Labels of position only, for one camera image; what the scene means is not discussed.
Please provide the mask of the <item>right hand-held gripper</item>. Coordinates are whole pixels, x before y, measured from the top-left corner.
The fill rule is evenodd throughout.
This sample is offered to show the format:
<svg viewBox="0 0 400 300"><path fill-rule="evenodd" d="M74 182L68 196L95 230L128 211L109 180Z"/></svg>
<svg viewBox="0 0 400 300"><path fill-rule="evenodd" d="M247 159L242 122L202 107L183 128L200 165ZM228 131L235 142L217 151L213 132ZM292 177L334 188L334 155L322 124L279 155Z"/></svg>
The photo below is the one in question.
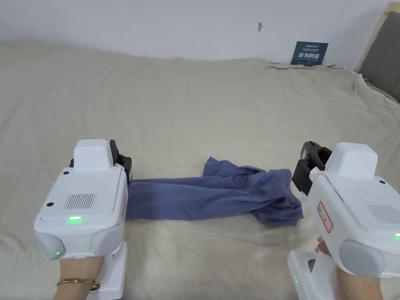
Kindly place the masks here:
<svg viewBox="0 0 400 300"><path fill-rule="evenodd" d="M287 258L300 300L336 300L336 268L356 276L400 276L400 196L375 175L368 145L333 150L306 141L291 178L303 194L330 255L291 251Z"/></svg>

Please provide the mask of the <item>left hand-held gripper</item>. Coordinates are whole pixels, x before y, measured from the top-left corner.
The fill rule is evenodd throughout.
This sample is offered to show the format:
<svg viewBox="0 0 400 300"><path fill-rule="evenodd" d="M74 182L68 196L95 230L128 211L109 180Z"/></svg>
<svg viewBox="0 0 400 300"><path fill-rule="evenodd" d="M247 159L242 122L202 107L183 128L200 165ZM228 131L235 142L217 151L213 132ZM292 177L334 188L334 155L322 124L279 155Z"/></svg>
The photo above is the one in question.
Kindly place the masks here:
<svg viewBox="0 0 400 300"><path fill-rule="evenodd" d="M123 296L132 176L132 159L120 154L115 140L81 139L35 219L34 238L48 260L105 257L100 287L89 298Z"/></svg>

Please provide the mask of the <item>person's left hand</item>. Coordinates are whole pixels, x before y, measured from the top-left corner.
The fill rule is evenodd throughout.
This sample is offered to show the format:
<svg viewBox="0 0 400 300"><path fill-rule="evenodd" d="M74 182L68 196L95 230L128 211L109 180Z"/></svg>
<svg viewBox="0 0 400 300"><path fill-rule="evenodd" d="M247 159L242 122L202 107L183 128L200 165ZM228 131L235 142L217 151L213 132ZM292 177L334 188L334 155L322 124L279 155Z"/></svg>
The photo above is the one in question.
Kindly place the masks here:
<svg viewBox="0 0 400 300"><path fill-rule="evenodd" d="M60 260L60 280L83 279L95 281L103 267L105 257Z"/></svg>

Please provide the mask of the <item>person's right hand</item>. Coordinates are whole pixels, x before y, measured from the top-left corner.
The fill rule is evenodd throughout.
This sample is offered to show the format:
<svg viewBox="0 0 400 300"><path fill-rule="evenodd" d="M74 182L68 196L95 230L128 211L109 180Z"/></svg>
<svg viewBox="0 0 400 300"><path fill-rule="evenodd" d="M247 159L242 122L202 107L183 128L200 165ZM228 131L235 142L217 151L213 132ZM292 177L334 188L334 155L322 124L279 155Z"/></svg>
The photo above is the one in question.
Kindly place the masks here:
<svg viewBox="0 0 400 300"><path fill-rule="evenodd" d="M336 268L337 298L339 300L383 300L380 278L351 275Z"/></svg>

